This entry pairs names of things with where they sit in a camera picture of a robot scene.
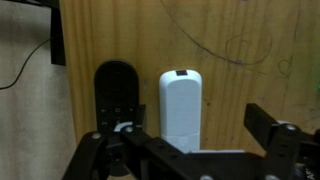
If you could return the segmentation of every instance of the wooden board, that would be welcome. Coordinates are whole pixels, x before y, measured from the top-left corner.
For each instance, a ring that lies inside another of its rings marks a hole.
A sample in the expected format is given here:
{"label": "wooden board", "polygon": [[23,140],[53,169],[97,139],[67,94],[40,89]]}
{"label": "wooden board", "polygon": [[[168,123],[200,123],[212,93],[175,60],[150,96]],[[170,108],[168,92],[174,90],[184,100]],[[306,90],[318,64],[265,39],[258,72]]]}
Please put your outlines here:
{"label": "wooden board", "polygon": [[261,148],[243,127],[245,105],[307,132],[320,127],[320,4],[310,0],[61,1],[78,140],[96,129],[93,77],[129,61],[159,136],[158,80],[173,69],[203,78],[203,149]]}

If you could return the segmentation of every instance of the wire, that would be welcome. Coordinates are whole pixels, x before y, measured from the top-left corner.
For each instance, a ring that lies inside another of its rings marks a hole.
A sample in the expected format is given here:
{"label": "wire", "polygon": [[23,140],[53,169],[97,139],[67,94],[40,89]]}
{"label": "wire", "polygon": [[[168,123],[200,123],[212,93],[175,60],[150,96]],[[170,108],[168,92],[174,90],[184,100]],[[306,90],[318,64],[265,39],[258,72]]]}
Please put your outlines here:
{"label": "wire", "polygon": [[51,37],[51,38],[43,41],[41,44],[39,44],[39,45],[29,54],[29,56],[27,57],[27,59],[24,61],[24,63],[23,63],[23,65],[22,65],[22,67],[21,67],[21,69],[20,69],[20,71],[19,71],[19,74],[18,74],[18,76],[16,77],[16,79],[15,79],[10,85],[4,86],[4,87],[0,87],[0,90],[9,89],[9,88],[11,88],[12,86],[14,86],[14,85],[18,82],[18,80],[19,80],[19,78],[20,78],[20,76],[21,76],[24,68],[26,67],[28,61],[30,60],[31,56],[32,56],[41,46],[43,46],[43,45],[46,44],[47,42],[49,42],[49,41],[51,41],[51,40],[53,40],[53,39],[55,39],[55,38],[57,38],[57,37],[59,37],[59,36],[61,36],[61,34],[56,35],[56,36],[53,36],[53,37]]}

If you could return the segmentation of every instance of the white rectangular device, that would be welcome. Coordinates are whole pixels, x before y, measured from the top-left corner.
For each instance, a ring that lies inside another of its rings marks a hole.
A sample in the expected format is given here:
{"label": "white rectangular device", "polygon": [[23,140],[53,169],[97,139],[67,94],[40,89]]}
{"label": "white rectangular device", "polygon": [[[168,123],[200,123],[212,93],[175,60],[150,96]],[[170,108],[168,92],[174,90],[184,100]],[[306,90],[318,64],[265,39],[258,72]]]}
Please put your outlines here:
{"label": "white rectangular device", "polygon": [[200,149],[202,79],[193,70],[168,71],[160,77],[162,139],[184,153]]}

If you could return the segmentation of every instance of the white object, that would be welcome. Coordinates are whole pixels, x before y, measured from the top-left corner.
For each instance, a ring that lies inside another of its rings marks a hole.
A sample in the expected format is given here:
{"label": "white object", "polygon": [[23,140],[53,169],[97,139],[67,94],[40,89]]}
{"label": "white object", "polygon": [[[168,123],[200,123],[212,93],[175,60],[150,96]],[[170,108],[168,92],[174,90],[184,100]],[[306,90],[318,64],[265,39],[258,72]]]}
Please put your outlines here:
{"label": "white object", "polygon": [[202,79],[193,70],[169,71],[160,77],[162,139],[184,153],[200,149]]}

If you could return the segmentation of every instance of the black cable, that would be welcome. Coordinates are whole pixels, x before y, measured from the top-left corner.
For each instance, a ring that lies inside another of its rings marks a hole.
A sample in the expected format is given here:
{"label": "black cable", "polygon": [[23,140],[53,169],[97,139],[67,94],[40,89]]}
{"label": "black cable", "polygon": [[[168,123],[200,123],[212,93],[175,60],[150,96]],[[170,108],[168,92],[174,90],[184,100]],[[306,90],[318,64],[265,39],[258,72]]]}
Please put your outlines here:
{"label": "black cable", "polygon": [[25,66],[27,65],[28,61],[30,60],[31,56],[32,56],[41,46],[43,46],[45,43],[47,43],[47,42],[49,42],[49,41],[51,41],[51,40],[53,40],[53,39],[55,39],[55,38],[57,38],[57,37],[59,37],[59,36],[61,36],[61,34],[59,34],[59,35],[57,35],[57,36],[53,36],[53,37],[51,37],[51,38],[43,41],[40,45],[38,45],[38,46],[29,54],[29,56],[27,57],[27,59],[26,59],[25,62],[23,63],[23,65],[22,65],[22,67],[21,67],[21,69],[20,69],[20,72],[19,72],[18,76],[16,77],[16,79],[15,79],[10,85],[4,86],[4,87],[0,87],[0,90],[9,89],[9,88],[11,88],[12,86],[14,86],[14,85],[18,82],[18,80],[19,80],[19,78],[20,78],[20,76],[21,76],[21,74],[22,74]]}

